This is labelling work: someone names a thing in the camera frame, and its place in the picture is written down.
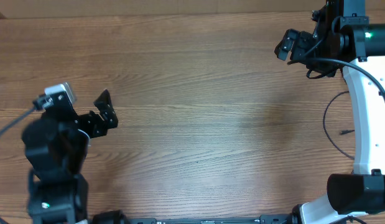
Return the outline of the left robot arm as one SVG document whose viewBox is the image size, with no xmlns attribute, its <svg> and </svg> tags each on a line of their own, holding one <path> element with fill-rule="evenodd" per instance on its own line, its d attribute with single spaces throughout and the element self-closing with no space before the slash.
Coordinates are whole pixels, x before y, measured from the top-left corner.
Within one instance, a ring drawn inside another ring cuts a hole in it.
<svg viewBox="0 0 385 224">
<path fill-rule="evenodd" d="M 95 100 L 99 112 L 79 115 L 71 91 L 39 96 L 42 116 L 23 130 L 29 172 L 27 213 L 33 223 L 79 223 L 88 219 L 88 183 L 81 174 L 90 141 L 117 128 L 108 90 Z"/>
</svg>

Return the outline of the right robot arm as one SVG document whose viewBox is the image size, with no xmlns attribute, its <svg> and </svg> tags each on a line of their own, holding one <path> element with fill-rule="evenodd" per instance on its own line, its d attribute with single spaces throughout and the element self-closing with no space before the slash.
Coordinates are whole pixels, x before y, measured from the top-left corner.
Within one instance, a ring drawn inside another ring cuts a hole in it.
<svg viewBox="0 0 385 224">
<path fill-rule="evenodd" d="M 385 24 L 370 23 L 364 1 L 327 1 L 312 19 L 312 33 L 289 29 L 274 52 L 304 64 L 310 79 L 341 72 L 353 109 L 353 171 L 332 174 L 325 195 L 271 222 L 360 222 L 385 212 Z"/>
</svg>

